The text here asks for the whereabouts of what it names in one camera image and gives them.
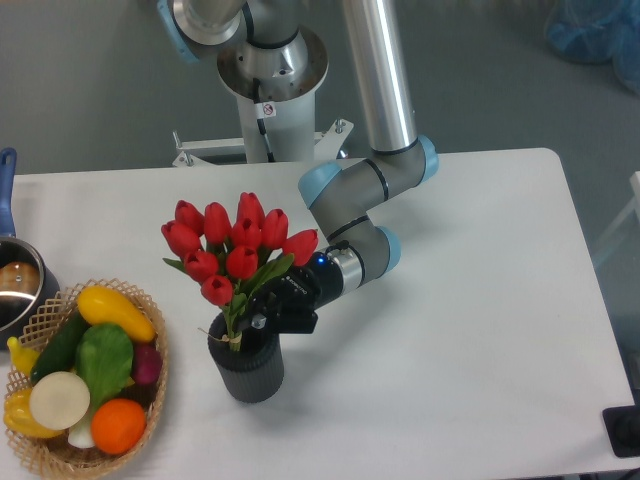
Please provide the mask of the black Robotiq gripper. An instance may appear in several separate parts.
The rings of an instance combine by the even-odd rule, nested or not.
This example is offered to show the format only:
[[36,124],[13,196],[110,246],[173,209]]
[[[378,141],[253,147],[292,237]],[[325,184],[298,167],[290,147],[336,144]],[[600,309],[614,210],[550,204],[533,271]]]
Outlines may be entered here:
[[291,266],[280,278],[267,282],[249,300],[237,320],[241,345],[265,345],[271,333],[312,334],[317,310],[337,299],[343,275],[325,253],[314,253],[303,266]]

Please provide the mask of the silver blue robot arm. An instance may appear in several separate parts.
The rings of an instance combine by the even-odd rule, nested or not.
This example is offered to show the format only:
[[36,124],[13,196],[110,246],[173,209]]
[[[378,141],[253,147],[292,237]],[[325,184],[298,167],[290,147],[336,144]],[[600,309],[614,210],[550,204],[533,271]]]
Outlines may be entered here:
[[[162,18],[188,57],[211,50],[236,96],[250,161],[309,160],[315,94],[328,59],[318,36],[297,19],[294,1],[163,1]],[[238,217],[212,204],[186,205],[162,231],[170,265],[195,280],[219,307],[216,341],[239,350],[262,318],[279,332],[310,333],[317,310],[393,269],[397,238],[369,218],[375,206],[432,177],[434,145],[415,127],[395,6],[342,5],[372,154],[342,167],[316,164],[298,189],[316,227],[291,233],[287,215],[243,193]]]

